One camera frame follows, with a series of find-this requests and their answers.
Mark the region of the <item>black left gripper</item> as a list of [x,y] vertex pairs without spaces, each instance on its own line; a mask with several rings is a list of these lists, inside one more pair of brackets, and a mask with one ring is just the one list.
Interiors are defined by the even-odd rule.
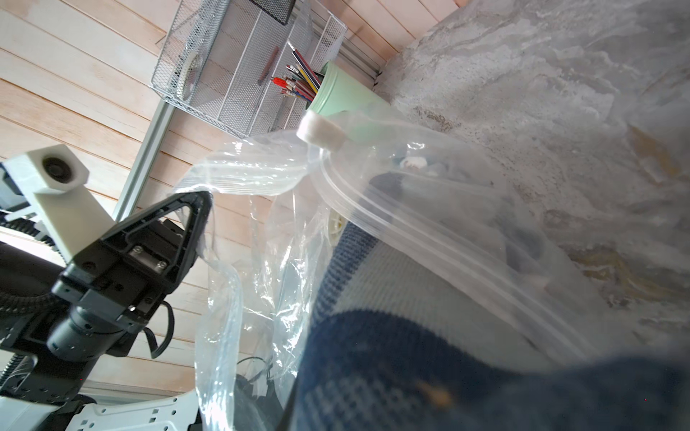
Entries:
[[126,357],[144,333],[151,357],[160,357],[175,326],[165,298],[199,257],[212,208],[206,191],[177,193],[80,251],[52,288],[68,313],[51,329],[49,350],[66,361]]

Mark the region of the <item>grey navy plaid blanket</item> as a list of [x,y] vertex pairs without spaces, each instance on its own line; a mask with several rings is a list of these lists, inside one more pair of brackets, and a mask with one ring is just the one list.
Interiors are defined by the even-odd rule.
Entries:
[[289,430],[686,430],[689,363],[553,371],[510,328],[347,224],[314,304]]

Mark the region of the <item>clear plastic vacuum bag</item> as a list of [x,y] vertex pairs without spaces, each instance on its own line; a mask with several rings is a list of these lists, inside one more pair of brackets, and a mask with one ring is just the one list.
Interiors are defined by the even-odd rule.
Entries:
[[267,342],[287,429],[318,289],[347,224],[405,254],[482,307],[553,371],[636,357],[639,341],[567,254],[550,241],[501,172],[469,145],[368,108],[331,117],[336,152],[281,130],[224,145],[186,172],[179,192],[273,197],[252,226],[253,272],[221,257],[214,235],[210,309],[196,340],[204,429],[231,430],[239,339]]

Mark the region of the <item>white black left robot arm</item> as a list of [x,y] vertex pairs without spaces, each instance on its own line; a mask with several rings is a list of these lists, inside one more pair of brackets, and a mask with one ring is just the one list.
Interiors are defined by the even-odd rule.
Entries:
[[1,348],[11,359],[1,394],[62,420],[104,356],[126,357],[139,334],[166,349],[149,323],[181,285],[213,207],[208,192],[174,194],[88,241],[64,266],[3,244]]

